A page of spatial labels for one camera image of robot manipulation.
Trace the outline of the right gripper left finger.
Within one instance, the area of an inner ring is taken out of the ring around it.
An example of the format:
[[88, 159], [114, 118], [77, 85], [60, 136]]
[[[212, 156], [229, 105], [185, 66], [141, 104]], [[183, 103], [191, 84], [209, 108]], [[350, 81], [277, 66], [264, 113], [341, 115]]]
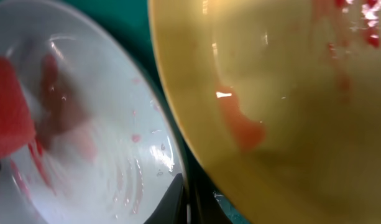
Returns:
[[182, 174], [174, 177], [155, 211], [144, 224], [187, 224], [187, 202]]

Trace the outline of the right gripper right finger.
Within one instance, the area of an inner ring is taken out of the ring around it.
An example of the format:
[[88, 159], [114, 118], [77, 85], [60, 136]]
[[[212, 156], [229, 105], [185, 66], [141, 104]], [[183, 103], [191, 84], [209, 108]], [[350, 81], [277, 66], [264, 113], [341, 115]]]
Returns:
[[190, 194], [191, 224], [231, 224], [209, 183], [194, 180]]

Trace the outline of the green plate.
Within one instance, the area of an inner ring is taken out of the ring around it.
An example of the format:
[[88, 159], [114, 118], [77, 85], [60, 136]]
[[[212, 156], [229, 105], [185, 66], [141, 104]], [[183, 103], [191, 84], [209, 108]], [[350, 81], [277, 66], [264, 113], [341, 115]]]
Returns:
[[149, 3], [170, 108], [252, 223], [381, 223], [381, 1]]

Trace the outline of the light blue plate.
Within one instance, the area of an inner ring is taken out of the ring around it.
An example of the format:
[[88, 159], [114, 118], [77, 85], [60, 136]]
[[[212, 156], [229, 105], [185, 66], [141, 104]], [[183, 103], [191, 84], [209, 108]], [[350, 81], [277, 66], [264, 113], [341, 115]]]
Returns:
[[37, 136], [2, 158], [0, 223], [145, 223], [180, 148], [146, 71], [59, 1], [1, 1], [8, 59]]

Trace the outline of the red sponge with dark scourer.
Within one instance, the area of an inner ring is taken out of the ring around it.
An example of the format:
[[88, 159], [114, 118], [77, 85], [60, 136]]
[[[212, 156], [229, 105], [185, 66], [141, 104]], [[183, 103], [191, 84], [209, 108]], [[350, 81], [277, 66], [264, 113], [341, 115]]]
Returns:
[[34, 122], [10, 62], [0, 57], [0, 158], [35, 138]]

